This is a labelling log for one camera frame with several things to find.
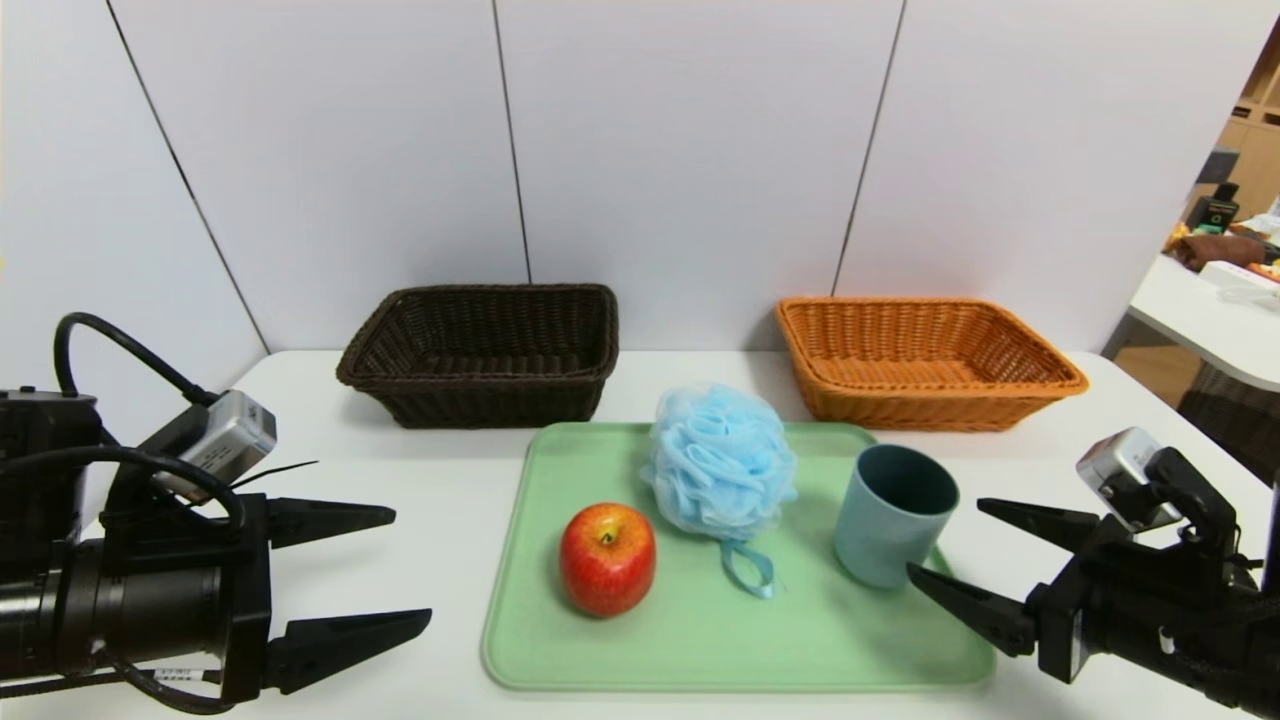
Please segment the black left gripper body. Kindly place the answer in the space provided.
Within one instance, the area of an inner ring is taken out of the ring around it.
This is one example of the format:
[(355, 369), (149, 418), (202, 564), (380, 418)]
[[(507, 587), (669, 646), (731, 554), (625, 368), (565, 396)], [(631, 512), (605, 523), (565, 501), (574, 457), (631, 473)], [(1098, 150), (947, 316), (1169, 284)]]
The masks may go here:
[[(93, 600), (93, 666), (161, 705), (241, 705), (262, 689), (273, 618), (270, 507), (243, 495), (243, 521), (177, 501), (110, 512)], [(166, 684), (142, 662), (215, 657), (215, 696)]]

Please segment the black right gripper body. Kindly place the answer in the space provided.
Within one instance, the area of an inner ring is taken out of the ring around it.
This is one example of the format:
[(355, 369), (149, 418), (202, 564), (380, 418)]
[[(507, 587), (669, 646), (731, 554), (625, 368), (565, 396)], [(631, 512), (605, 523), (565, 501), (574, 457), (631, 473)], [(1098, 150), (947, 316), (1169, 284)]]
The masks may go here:
[(1088, 659), (1111, 653), (1181, 685), (1196, 674), (1162, 641), (1161, 628), (1197, 605), (1197, 544), (1135, 542), (1112, 516), (1047, 584), (1038, 609), (1038, 666), (1073, 683)]

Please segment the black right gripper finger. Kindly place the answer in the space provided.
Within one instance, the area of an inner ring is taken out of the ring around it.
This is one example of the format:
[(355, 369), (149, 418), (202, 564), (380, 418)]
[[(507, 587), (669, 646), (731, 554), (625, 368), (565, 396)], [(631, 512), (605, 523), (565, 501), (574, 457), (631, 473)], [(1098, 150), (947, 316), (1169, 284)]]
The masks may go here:
[(1091, 512), (1004, 498), (979, 498), (977, 509), (1070, 553), (1079, 553), (1101, 523), (1101, 518)]
[(910, 562), (910, 583), (975, 634), (1009, 657), (1032, 656), (1041, 639), (1038, 609), (1044, 583), (1037, 584), (1025, 601), (1010, 600)]

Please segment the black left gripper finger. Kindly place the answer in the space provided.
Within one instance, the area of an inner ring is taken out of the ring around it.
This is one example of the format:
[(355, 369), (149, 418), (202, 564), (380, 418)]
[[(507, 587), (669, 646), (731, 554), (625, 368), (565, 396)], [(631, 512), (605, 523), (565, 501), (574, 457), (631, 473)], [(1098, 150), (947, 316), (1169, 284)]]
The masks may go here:
[(288, 623), (268, 643), (262, 687), (292, 694), (421, 635), (430, 609)]
[(274, 550), (389, 527), (397, 511), (387, 506), (310, 498), (269, 498), (268, 539)]

